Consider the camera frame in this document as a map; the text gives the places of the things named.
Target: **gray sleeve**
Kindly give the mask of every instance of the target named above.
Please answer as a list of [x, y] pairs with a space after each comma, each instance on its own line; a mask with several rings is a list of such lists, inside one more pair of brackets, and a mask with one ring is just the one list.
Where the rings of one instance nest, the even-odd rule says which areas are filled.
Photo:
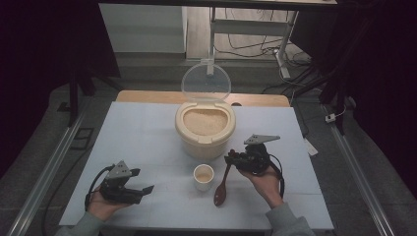
[[59, 229], [55, 236], [96, 236], [104, 222], [92, 214], [86, 212], [73, 228], [67, 226]]
[[267, 212], [273, 236], [315, 235], [305, 217], [295, 217], [287, 203]]

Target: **hand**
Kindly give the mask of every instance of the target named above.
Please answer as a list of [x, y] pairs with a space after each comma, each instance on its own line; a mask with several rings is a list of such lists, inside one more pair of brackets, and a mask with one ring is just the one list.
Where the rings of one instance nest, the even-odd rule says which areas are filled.
[[270, 208], [275, 208], [283, 204], [278, 188], [279, 179], [272, 167], [268, 167], [262, 176], [241, 170], [239, 172], [252, 182], [255, 189], [267, 201]]
[[118, 204], [112, 203], [106, 200], [102, 194], [99, 192], [100, 187], [98, 186], [89, 201], [89, 213], [94, 215], [95, 217], [101, 219], [102, 221], [106, 221], [116, 212], [118, 209], [128, 207], [128, 204]]

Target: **wooden spoon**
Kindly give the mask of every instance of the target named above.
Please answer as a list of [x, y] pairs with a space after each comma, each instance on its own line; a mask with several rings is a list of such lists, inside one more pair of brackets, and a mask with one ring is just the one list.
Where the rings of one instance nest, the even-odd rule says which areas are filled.
[[227, 164], [226, 171], [224, 172], [223, 181], [221, 181], [220, 185], [217, 187], [214, 193], [214, 204], [218, 207], [224, 203], [226, 200], [226, 178], [227, 174], [229, 173], [230, 166], [232, 164]]

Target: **small cup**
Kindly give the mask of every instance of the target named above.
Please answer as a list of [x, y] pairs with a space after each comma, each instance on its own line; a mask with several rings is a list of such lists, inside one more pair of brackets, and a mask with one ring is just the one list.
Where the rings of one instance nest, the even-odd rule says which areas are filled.
[[200, 191], [207, 191], [211, 188], [214, 171], [211, 166], [201, 164], [194, 169], [194, 184]]

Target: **transparent lid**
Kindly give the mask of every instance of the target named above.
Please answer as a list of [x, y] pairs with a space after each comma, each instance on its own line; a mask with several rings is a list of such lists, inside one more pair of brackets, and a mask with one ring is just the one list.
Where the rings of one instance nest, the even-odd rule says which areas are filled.
[[217, 65], [198, 64], [185, 73], [181, 90], [189, 100], [224, 100], [230, 94], [230, 78]]

